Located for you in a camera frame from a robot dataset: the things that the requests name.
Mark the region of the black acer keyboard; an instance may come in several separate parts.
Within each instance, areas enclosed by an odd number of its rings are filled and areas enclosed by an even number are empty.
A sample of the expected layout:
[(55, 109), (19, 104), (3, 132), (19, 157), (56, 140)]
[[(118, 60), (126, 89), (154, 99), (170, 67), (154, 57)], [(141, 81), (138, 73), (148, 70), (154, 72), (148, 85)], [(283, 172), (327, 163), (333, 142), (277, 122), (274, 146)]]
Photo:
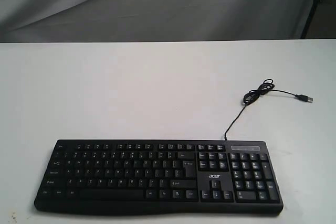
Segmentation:
[(124, 216), (283, 210), (266, 143), (219, 140), (58, 140), (34, 205)]

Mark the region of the grey backdrop cloth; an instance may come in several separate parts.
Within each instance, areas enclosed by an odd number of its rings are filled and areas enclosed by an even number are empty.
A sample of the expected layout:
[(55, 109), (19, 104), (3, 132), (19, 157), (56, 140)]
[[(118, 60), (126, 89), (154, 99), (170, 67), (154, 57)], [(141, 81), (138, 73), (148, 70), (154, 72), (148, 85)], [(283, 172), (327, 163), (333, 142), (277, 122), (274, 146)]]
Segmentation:
[(314, 0), (1, 0), (1, 42), (300, 38)]

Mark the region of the black stand pole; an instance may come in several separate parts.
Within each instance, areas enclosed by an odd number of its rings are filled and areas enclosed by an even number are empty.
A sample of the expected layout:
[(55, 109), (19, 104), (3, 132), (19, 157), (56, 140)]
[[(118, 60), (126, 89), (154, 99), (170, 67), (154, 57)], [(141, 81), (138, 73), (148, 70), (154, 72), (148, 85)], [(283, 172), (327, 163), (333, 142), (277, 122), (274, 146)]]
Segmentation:
[(318, 5), (320, 3), (322, 3), (322, 2), (323, 2), (323, 0), (312, 0), (311, 8), (309, 10), (309, 14), (307, 16), (305, 25), (304, 25), (304, 27), (302, 29), (302, 33), (301, 33), (300, 39), (306, 39), (307, 33), (309, 31), (310, 25), (312, 23), (312, 20), (314, 18), (314, 15), (316, 13)]

